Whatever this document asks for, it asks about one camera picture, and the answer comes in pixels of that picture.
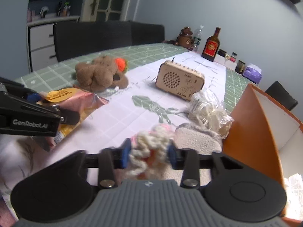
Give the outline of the clear water bottle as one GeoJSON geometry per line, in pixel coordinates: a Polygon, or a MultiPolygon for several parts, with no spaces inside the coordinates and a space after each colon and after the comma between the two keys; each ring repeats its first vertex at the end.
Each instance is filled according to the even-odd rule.
{"type": "Polygon", "coordinates": [[[193,46],[194,52],[197,52],[199,49],[201,38],[202,38],[202,31],[203,31],[203,26],[200,25],[200,27],[194,33],[194,46],[193,46]]]}

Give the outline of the pink yellow snack packet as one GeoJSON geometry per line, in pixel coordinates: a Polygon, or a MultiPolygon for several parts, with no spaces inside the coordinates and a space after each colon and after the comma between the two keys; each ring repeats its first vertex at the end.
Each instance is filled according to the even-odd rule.
{"type": "Polygon", "coordinates": [[[92,112],[109,103],[97,94],[78,88],[65,88],[48,93],[41,92],[42,100],[38,103],[53,107],[61,112],[62,121],[54,137],[33,136],[31,139],[42,149],[49,152],[65,137],[76,129],[92,112]]]}

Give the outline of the cream pink knitted scrunchie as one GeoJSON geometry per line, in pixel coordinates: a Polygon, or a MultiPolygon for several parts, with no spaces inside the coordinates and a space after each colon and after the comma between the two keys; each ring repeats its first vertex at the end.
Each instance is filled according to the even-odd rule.
{"type": "Polygon", "coordinates": [[[157,124],[150,131],[140,131],[132,136],[124,178],[162,179],[169,161],[167,151],[174,136],[168,124],[157,124]]]}

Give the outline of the small red label bottle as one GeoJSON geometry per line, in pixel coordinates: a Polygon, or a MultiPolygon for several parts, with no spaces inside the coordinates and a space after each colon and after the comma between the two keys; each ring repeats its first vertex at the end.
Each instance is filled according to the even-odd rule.
{"type": "Polygon", "coordinates": [[[231,57],[230,57],[230,61],[232,61],[233,63],[236,62],[236,58],[237,58],[237,54],[235,52],[232,53],[231,57]]]}

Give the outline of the black chair right side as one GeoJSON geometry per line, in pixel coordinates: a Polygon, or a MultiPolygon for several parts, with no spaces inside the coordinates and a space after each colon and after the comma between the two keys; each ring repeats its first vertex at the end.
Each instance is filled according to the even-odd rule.
{"type": "Polygon", "coordinates": [[[289,111],[292,111],[298,105],[298,101],[287,92],[279,81],[275,81],[265,93],[274,98],[289,111]]]}

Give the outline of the white drawer cabinet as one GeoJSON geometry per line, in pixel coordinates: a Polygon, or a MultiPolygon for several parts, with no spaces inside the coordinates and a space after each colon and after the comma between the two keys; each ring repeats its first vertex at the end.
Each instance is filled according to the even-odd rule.
{"type": "Polygon", "coordinates": [[[30,72],[58,62],[54,46],[54,24],[77,22],[79,18],[79,16],[53,17],[27,23],[27,55],[30,72]]]}

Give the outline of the black chair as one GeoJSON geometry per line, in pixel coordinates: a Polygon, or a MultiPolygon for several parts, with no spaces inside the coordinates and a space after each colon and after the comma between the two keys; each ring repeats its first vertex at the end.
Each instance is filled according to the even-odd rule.
{"type": "Polygon", "coordinates": [[[132,45],[156,44],[165,41],[165,27],[158,24],[147,24],[129,21],[132,45]]]}
{"type": "Polygon", "coordinates": [[[132,45],[129,22],[57,22],[53,25],[58,61],[132,45]]]}
{"type": "Polygon", "coordinates": [[[298,105],[298,101],[287,92],[279,81],[275,81],[265,93],[274,98],[289,111],[292,111],[298,105]]]}

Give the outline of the purple tissue pack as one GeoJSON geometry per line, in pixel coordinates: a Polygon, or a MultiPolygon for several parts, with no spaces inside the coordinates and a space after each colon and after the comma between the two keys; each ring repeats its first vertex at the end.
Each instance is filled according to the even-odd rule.
{"type": "Polygon", "coordinates": [[[254,64],[249,64],[243,72],[243,76],[255,84],[259,84],[262,79],[262,70],[254,64]]]}

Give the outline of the grey waffle towel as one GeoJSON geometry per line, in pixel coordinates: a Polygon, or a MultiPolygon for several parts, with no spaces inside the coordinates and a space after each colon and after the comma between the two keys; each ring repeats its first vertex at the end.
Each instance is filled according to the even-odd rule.
{"type": "Polygon", "coordinates": [[[193,149],[199,154],[222,152],[222,139],[218,133],[192,123],[179,125],[175,129],[174,141],[177,148],[193,149]]]}

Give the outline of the brown bear canister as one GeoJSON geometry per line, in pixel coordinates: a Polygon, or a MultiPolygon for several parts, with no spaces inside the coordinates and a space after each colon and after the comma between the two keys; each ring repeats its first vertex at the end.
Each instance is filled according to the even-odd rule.
{"type": "Polygon", "coordinates": [[[176,46],[184,47],[188,50],[193,50],[194,48],[194,39],[193,39],[193,32],[191,31],[190,27],[184,27],[179,35],[177,36],[176,46]]]}

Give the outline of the white box stand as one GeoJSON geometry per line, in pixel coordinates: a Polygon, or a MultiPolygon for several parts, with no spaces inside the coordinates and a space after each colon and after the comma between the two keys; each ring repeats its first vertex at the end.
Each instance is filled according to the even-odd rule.
{"type": "Polygon", "coordinates": [[[216,57],[214,59],[214,62],[219,63],[221,65],[224,65],[226,68],[228,68],[232,71],[234,71],[236,69],[236,66],[237,66],[236,63],[233,63],[230,60],[226,60],[225,57],[222,57],[218,54],[216,55],[216,57]]]}

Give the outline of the dark glass jar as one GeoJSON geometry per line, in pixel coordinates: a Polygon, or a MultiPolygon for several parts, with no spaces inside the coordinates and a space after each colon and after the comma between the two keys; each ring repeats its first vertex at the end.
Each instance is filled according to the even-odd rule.
{"type": "Polygon", "coordinates": [[[239,60],[237,62],[237,66],[236,66],[235,72],[237,72],[238,74],[243,75],[243,72],[245,71],[245,68],[246,68],[245,62],[239,60]]]}

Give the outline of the brown plush toy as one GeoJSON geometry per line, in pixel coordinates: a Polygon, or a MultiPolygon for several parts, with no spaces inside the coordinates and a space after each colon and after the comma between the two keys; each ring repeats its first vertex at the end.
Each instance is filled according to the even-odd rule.
{"type": "Polygon", "coordinates": [[[78,63],[75,66],[79,88],[90,92],[103,92],[108,88],[128,86],[128,78],[121,72],[113,58],[100,56],[92,63],[78,63]]]}

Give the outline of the white crinkled cloth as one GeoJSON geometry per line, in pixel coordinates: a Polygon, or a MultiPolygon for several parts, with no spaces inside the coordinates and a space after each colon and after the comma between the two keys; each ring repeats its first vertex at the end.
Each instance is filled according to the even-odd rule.
{"type": "Polygon", "coordinates": [[[294,174],[284,178],[284,187],[287,194],[286,217],[302,221],[302,175],[294,174]]]}

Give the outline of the black chair far left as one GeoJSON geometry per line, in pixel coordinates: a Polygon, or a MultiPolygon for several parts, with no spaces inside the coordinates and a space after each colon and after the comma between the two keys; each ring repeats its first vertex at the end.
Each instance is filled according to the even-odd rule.
{"type": "Polygon", "coordinates": [[[147,24],[129,21],[132,45],[156,44],[165,41],[165,27],[158,24],[147,24]]]}

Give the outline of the black chair near left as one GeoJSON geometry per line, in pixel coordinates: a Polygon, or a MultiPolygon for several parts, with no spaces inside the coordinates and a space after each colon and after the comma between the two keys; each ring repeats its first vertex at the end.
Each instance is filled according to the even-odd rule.
{"type": "Polygon", "coordinates": [[[53,25],[58,61],[132,45],[129,22],[57,22],[53,25]]]}

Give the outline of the wooden radio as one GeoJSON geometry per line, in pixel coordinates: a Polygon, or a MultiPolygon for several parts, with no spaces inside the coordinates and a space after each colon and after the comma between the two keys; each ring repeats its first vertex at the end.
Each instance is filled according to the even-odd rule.
{"type": "Polygon", "coordinates": [[[202,73],[174,61],[165,61],[159,68],[156,87],[183,100],[191,100],[193,94],[202,90],[204,82],[202,73]]]}

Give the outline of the orange knitted strawberry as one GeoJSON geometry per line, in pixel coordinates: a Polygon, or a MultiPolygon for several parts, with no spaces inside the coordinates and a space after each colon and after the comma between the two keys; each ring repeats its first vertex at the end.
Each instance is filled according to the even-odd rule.
{"type": "Polygon", "coordinates": [[[128,71],[128,61],[126,59],[115,58],[115,63],[121,72],[126,73],[128,71]]]}

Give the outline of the clear bag of white items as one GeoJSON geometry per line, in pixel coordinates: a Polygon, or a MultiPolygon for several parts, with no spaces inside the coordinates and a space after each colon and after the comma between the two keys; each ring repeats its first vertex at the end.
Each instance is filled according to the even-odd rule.
{"type": "Polygon", "coordinates": [[[234,119],[212,90],[193,94],[187,109],[188,117],[194,123],[218,133],[222,139],[227,138],[234,119]]]}

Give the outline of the brown liquor bottle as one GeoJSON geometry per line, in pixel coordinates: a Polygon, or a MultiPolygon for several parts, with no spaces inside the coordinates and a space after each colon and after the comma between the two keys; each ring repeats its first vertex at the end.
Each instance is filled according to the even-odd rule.
{"type": "Polygon", "coordinates": [[[217,27],[214,34],[206,40],[201,56],[208,61],[214,61],[218,52],[220,46],[220,40],[218,38],[220,30],[221,28],[217,27]]]}

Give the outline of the white table runner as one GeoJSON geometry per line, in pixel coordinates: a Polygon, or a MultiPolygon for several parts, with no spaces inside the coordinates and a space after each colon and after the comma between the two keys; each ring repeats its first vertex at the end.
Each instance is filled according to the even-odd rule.
{"type": "Polygon", "coordinates": [[[173,131],[191,123],[187,102],[156,87],[162,63],[160,59],[129,70],[128,87],[106,93],[109,103],[92,112],[49,152],[30,137],[2,135],[1,195],[6,205],[11,206],[10,194],[17,183],[77,150],[93,154],[118,147],[126,138],[160,123],[169,124],[173,131]]]}

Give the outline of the orange cardboard box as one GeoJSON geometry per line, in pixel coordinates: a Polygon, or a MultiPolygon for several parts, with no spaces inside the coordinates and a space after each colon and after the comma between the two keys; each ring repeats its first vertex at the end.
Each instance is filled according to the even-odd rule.
{"type": "Polygon", "coordinates": [[[280,184],[302,174],[302,121],[283,105],[248,84],[231,117],[224,153],[280,184]]]}

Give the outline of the glass panel door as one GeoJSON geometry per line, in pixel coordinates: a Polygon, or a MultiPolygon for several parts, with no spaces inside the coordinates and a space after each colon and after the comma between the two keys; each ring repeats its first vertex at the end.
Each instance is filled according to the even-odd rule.
{"type": "Polygon", "coordinates": [[[81,22],[125,21],[130,0],[83,0],[81,22]]]}

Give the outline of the black lid jar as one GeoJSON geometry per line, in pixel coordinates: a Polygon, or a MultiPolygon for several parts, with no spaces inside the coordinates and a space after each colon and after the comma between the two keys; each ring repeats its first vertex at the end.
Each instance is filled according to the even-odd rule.
{"type": "Polygon", "coordinates": [[[226,51],[222,50],[222,49],[219,49],[218,52],[217,52],[218,55],[222,56],[222,57],[225,57],[226,56],[226,51]]]}

